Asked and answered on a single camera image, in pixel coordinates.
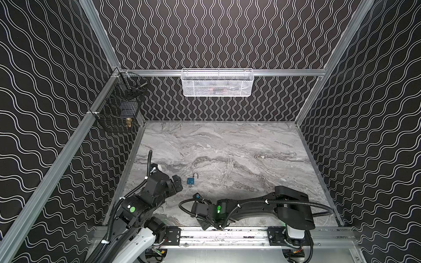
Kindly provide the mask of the blue padlock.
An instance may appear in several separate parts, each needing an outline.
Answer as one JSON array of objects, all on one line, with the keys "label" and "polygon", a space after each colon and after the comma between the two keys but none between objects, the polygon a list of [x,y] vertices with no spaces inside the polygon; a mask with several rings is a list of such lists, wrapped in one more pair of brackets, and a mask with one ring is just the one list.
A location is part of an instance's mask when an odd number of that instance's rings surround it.
[{"label": "blue padlock", "polygon": [[187,178],[187,185],[195,185],[195,180],[198,179],[198,176],[199,175],[197,172],[193,173],[191,177]]}]

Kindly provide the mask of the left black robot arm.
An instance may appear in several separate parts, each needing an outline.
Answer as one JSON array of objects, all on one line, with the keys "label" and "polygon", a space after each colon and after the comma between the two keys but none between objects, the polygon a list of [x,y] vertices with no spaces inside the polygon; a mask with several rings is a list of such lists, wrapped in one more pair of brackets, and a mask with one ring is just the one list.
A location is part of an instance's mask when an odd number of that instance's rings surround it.
[{"label": "left black robot arm", "polygon": [[86,262],[132,263],[156,240],[162,241],[166,225],[153,214],[182,190],[180,176],[170,177],[156,164],[149,166],[146,179],[113,207],[104,237]]}]

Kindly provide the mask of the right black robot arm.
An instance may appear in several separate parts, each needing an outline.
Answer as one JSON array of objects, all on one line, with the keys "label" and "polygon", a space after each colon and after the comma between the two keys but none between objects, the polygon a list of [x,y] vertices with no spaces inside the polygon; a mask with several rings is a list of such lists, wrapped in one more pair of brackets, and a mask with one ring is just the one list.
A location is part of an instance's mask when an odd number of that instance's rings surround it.
[{"label": "right black robot arm", "polygon": [[274,217],[284,223],[284,229],[270,234],[272,243],[290,248],[310,245],[309,231],[315,228],[309,196],[286,186],[276,186],[274,192],[249,199],[220,199],[212,203],[200,194],[193,195],[193,206],[187,211],[203,230],[222,230],[231,223],[256,217]]}]

